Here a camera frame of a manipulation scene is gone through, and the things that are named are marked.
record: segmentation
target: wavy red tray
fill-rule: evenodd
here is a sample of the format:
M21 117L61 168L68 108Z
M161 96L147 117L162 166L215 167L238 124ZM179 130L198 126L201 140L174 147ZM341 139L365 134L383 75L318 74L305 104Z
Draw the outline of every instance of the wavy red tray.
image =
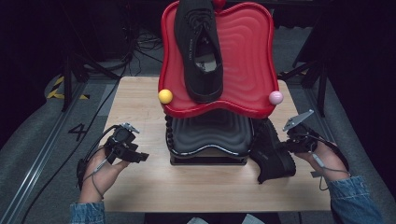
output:
M268 10L246 2L216 12L224 90L217 101L197 104L185 89L183 60L175 40L177 5L169 5L162 17L164 56L158 91L168 89L173 93L172 102L162 104L164 113L183 119L224 108L254 119L271 115L275 105L269 95L279 87L272 59L274 25Z

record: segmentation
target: black sneaker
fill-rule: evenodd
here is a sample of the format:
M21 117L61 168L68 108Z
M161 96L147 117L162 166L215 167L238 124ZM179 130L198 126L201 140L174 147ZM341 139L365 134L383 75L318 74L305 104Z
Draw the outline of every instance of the black sneaker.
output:
M267 179L294 176L296 174L294 159L283 148L271 120L260 120L257 125L249 156L260 167L261 172L257 178L259 183L262 184Z
M210 103L223 90L223 66L210 0L180 0L175 17L175 38L184 63L184 82L190 98Z

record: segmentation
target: sleeve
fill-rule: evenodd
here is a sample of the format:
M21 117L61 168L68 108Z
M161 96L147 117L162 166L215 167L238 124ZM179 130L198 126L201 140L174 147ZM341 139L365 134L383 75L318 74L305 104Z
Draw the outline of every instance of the sleeve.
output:
M105 204L99 203L72 203L70 204L70 224L105 224Z
M384 223L361 176L328 183L334 219L342 223Z

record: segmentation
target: wooden tabletop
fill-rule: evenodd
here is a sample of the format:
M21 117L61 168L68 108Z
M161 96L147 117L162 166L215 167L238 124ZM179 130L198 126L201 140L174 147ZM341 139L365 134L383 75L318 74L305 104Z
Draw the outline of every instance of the wooden tabletop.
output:
M297 115L289 90L279 81L284 101L269 119L279 139L287 139L282 127ZM293 177L266 180L259 185L259 166L249 159L242 165L170 164L165 144L163 108L157 97L157 77L123 77L111 107L105 129L123 122L138 131L138 152L149 154L147 161L131 163L105 194L109 212L263 212L329 211L328 191L319 189L312 167L294 157Z

